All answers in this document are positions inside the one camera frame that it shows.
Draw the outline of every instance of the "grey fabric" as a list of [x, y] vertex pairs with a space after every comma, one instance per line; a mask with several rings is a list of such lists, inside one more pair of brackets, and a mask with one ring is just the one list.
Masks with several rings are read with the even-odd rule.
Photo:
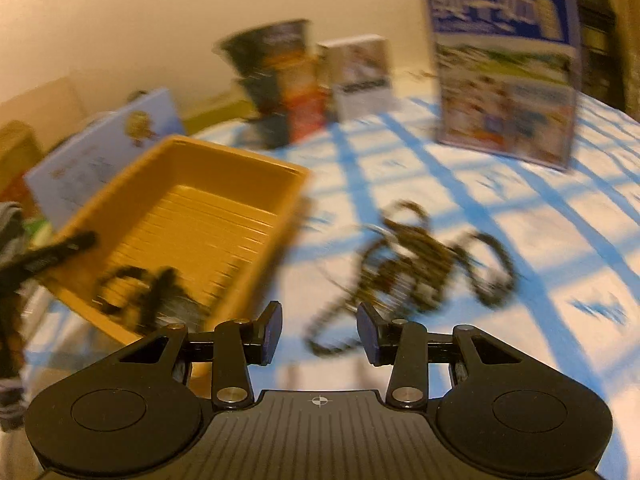
[[27, 248], [28, 237], [22, 226], [22, 209], [17, 202], [0, 203], [0, 265]]

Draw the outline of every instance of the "blue and white tablecloth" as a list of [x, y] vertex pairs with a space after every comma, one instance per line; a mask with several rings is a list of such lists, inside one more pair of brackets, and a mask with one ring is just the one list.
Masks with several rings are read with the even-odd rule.
[[[573, 169], [559, 173], [435, 144], [437, 113], [432, 99], [409, 98], [399, 112], [333, 124], [271, 153], [313, 170], [313, 207], [266, 298], [283, 304], [284, 330], [274, 364], [252, 367], [254, 389], [384, 392], [388, 367], [369, 366], [362, 351], [316, 358], [302, 336], [340, 294], [318, 259], [330, 274], [348, 274], [362, 241], [354, 226], [379, 224], [380, 208], [413, 200], [439, 240], [470, 230], [497, 237], [520, 275], [504, 309], [480, 305], [458, 276], [447, 304], [419, 320], [443, 333], [474, 324], [596, 391], [615, 421], [598, 471], [640, 479], [640, 124], [582, 97]], [[241, 128], [200, 137], [233, 144]], [[115, 349], [55, 303], [28, 348], [25, 379], [37, 392]], [[446, 368], [430, 365], [430, 396], [448, 388]]]

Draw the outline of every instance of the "beige wall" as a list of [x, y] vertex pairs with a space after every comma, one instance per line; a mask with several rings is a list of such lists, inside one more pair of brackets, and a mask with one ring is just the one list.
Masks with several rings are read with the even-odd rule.
[[68, 78], [56, 79], [0, 103], [0, 128], [22, 121], [35, 131], [43, 153], [81, 129], [86, 112]]
[[68, 73], [89, 113], [160, 85], [188, 106], [234, 76], [217, 39], [299, 17], [312, 41], [381, 34], [397, 69], [430, 67], [420, 0], [0, 0], [0, 102]]

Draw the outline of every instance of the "tangled black cable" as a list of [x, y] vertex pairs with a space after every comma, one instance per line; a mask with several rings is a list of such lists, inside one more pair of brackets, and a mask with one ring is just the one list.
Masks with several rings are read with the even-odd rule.
[[[407, 225], [393, 221], [391, 213], [407, 209], [416, 214], [419, 224]], [[411, 314], [437, 310], [445, 299], [445, 289], [455, 263], [465, 270], [476, 298], [484, 306], [499, 308], [516, 287], [516, 272], [504, 246], [486, 233], [466, 234], [449, 247], [433, 238], [429, 217], [415, 202], [406, 200], [393, 204], [383, 212], [382, 223], [388, 235], [381, 235], [362, 251], [360, 277], [348, 295], [329, 305], [308, 327], [305, 343], [317, 356], [335, 356], [360, 345], [350, 338], [335, 346], [324, 346], [318, 337], [329, 323], [343, 312], [354, 315], [358, 305], [367, 301], [386, 319], [405, 319]], [[492, 282], [478, 277], [476, 264], [468, 248], [473, 241], [486, 244], [500, 260], [505, 276]]]

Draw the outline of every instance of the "product box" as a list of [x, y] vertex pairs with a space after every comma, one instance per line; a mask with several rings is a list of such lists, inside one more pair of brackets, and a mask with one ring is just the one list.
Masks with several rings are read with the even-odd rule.
[[318, 92], [316, 61], [308, 56], [281, 64], [277, 75], [285, 104]]
[[426, 0], [446, 144], [568, 167], [580, 88], [576, 0]]
[[0, 126], [0, 202], [19, 203], [26, 219], [39, 212], [24, 176], [41, 160], [33, 128], [21, 121]]
[[120, 170], [173, 134], [183, 135], [184, 128], [169, 91], [158, 89], [73, 136], [25, 181], [58, 230]]
[[323, 41], [321, 71], [339, 121], [396, 110], [386, 39], [375, 34]]
[[289, 142], [299, 142], [324, 128], [324, 96], [313, 92], [287, 102]]

